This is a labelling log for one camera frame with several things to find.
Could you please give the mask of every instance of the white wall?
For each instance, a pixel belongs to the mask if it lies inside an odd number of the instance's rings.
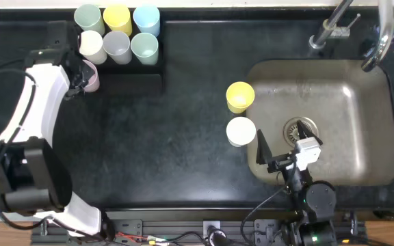
[[[145,3],[166,8],[335,6],[341,0],[0,0],[0,8],[77,8],[84,3],[105,7],[124,3],[133,8]],[[352,6],[377,5],[377,0],[355,0]]]

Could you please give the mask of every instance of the wooden surface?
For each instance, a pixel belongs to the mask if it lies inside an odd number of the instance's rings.
[[[394,245],[394,221],[368,221],[366,227],[370,239]],[[31,231],[15,230],[0,222],[0,246],[29,246],[30,236]]]
[[[31,225],[31,222],[19,223],[23,226]],[[22,231],[9,228],[0,222],[0,246],[29,246],[31,231]]]

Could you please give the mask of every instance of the yellow cup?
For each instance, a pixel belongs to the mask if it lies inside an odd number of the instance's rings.
[[[226,92],[227,107],[233,113],[243,113],[254,100],[254,90],[246,82],[235,82]]]
[[[104,10],[103,18],[112,31],[122,31],[131,35],[131,16],[127,6],[116,4]]]

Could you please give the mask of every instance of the sink basin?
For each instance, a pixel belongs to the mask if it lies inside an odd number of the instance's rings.
[[[273,155],[293,150],[302,120],[323,141],[313,180],[333,185],[387,185],[394,179],[394,117],[387,76],[361,70],[362,61],[263,61],[248,82],[255,100],[246,115],[261,129]],[[257,139],[248,145],[252,173],[277,181],[256,164]]]

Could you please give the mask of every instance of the cup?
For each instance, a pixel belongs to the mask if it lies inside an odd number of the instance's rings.
[[[106,61],[107,54],[103,50],[103,38],[96,31],[84,31],[81,33],[79,52],[93,64],[99,65]]]
[[[154,5],[137,7],[133,12],[133,20],[142,33],[151,33],[155,37],[161,31],[161,14]]]
[[[130,11],[123,4],[116,4],[104,10],[103,18],[112,31],[122,31],[131,35]]]
[[[159,57],[159,43],[150,33],[138,33],[130,44],[133,54],[144,65],[155,65]]]
[[[117,64],[128,64],[131,61],[130,38],[122,31],[106,34],[103,48]]]
[[[254,90],[246,82],[235,82],[226,92],[227,107],[232,113],[243,113],[254,100]]]
[[[90,77],[89,83],[87,86],[84,87],[84,90],[85,90],[85,92],[95,92],[100,87],[99,73],[96,70],[96,67],[92,62],[87,61],[87,60],[83,60],[83,62],[85,62],[95,72],[95,74],[92,75],[92,77]]]
[[[95,5],[83,4],[77,8],[74,13],[74,21],[84,31],[96,31],[102,36],[105,33],[104,22],[101,18],[101,11]]]
[[[226,127],[226,134],[234,147],[241,147],[249,144],[257,134],[257,128],[252,120],[246,117],[233,118]]]

